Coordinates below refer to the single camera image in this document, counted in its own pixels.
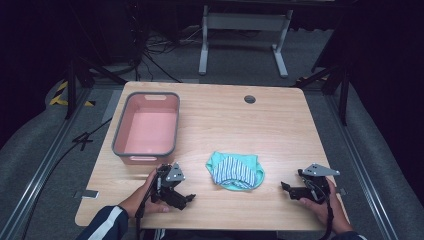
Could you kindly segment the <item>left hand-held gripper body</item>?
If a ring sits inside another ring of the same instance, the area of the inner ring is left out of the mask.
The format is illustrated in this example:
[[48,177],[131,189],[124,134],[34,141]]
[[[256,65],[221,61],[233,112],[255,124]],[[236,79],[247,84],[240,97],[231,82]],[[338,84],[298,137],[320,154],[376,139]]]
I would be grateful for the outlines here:
[[175,190],[175,187],[185,180],[185,176],[177,163],[173,165],[163,164],[157,171],[153,180],[153,192],[151,201],[159,200],[171,206],[173,199],[185,198]]

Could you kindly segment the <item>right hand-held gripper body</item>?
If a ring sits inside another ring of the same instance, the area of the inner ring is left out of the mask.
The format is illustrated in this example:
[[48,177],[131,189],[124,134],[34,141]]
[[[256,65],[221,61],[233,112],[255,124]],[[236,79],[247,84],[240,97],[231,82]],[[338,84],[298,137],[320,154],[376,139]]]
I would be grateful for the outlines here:
[[307,198],[315,203],[322,204],[330,194],[330,188],[326,177],[339,176],[340,172],[338,170],[313,163],[306,169],[299,169],[298,175],[305,184],[305,187],[301,190],[298,199]]

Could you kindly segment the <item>teal striped underpants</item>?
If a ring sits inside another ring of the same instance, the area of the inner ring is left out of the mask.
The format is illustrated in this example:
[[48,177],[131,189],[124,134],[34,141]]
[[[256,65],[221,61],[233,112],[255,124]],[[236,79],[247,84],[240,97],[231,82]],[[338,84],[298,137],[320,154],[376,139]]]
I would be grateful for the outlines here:
[[231,191],[251,191],[265,178],[257,155],[214,152],[205,167],[216,185]]

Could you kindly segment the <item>pink basin with grey rim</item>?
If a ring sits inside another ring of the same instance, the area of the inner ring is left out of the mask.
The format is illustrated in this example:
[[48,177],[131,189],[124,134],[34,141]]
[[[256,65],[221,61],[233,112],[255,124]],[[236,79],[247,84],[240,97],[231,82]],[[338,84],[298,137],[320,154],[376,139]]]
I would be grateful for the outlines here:
[[125,101],[112,151],[127,165],[171,163],[177,141],[180,97],[134,92]]

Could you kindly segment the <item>person's right hand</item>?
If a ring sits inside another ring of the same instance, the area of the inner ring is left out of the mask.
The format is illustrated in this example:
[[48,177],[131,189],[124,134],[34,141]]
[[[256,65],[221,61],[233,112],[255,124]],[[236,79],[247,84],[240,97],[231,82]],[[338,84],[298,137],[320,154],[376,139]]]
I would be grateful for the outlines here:
[[336,234],[342,234],[345,232],[350,232],[353,230],[353,227],[347,220],[343,207],[336,196],[336,189],[334,183],[327,179],[327,183],[329,185],[330,189],[330,195],[329,195],[329,203],[330,205],[327,205],[326,203],[323,204],[317,204],[307,198],[301,198],[299,202],[303,204],[308,210],[312,211],[318,220],[324,224],[325,226],[329,223],[329,210],[332,210],[332,223],[331,228],[332,231]]

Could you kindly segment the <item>person's left hand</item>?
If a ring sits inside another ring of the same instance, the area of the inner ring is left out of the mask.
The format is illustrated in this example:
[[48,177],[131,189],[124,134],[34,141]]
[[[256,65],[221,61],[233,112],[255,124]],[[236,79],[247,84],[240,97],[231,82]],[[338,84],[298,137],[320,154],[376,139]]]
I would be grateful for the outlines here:
[[[138,208],[149,192],[149,186],[156,176],[156,171],[153,170],[149,173],[146,181],[138,187],[129,197],[119,203],[119,206],[123,208],[130,218],[134,218]],[[152,203],[149,199],[145,202],[144,212],[150,213],[168,213],[169,207],[161,203]]]

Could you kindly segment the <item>black tripod stand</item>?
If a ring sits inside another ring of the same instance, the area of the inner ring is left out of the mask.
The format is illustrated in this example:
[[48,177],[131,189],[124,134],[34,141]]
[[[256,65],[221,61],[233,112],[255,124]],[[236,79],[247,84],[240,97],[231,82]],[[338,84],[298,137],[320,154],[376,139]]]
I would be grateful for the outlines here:
[[125,85],[127,83],[126,80],[100,65],[94,64],[81,56],[73,57],[67,69],[68,106],[66,119],[70,119],[77,109],[77,82],[80,82],[83,88],[92,88],[95,83],[90,69],[94,69],[100,75],[112,80],[118,85]]
[[349,76],[347,68],[342,66],[332,66],[330,68],[323,69],[311,76],[299,78],[293,87],[302,89],[318,80],[324,80],[324,84],[321,87],[321,92],[324,95],[333,95],[337,89],[340,89],[338,116],[341,123],[346,126],[347,100],[349,92]]

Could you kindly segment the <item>yellow black striped floor tape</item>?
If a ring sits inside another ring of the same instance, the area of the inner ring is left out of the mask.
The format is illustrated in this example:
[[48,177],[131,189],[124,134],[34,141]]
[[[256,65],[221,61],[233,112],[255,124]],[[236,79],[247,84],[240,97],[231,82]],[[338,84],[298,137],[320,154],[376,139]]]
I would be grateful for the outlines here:
[[68,87],[68,82],[66,80],[63,80],[62,83],[57,88],[54,96],[50,100],[50,105],[62,105],[62,106],[68,105],[68,101],[62,98],[62,95],[64,94],[67,87]]

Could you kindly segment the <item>aluminium floor rail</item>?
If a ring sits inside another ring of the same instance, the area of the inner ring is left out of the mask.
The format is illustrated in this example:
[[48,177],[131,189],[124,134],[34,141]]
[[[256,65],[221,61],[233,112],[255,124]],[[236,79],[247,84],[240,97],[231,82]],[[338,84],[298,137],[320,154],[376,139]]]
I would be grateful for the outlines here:
[[372,179],[362,161],[358,149],[352,139],[348,128],[342,123],[338,115],[338,106],[336,101],[331,96],[324,97],[330,112],[336,121],[337,128],[339,129],[342,138],[347,145],[349,154],[352,158],[354,172],[359,180],[361,188],[364,192],[365,198],[371,209],[371,212],[376,220],[379,230],[384,240],[399,240],[398,235],[393,227],[393,224],[386,212],[385,207],[381,201],[380,195],[377,192]]
[[48,107],[0,151],[0,240],[21,237],[58,160],[72,146],[68,135],[90,94],[80,90],[72,114],[64,106]]

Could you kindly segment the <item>metal table edge bracket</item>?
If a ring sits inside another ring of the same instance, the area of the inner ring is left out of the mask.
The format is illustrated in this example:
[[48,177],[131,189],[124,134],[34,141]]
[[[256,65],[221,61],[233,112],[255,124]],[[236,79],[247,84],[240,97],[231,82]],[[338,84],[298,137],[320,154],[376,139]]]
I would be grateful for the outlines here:
[[98,191],[95,190],[81,190],[74,194],[76,199],[96,199],[99,195]]

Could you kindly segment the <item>grey metal table frame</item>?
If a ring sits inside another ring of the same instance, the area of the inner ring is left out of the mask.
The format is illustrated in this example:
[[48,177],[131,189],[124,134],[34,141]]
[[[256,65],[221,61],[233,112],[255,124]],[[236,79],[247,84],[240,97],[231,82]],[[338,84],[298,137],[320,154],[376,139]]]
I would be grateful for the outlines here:
[[289,30],[293,11],[287,10],[282,15],[247,14],[247,13],[215,13],[210,7],[203,7],[202,16],[202,46],[198,73],[207,73],[208,63],[208,32],[210,30],[247,30],[279,32],[279,40],[271,46],[274,59],[282,78],[288,77],[288,71],[283,59],[282,48]]

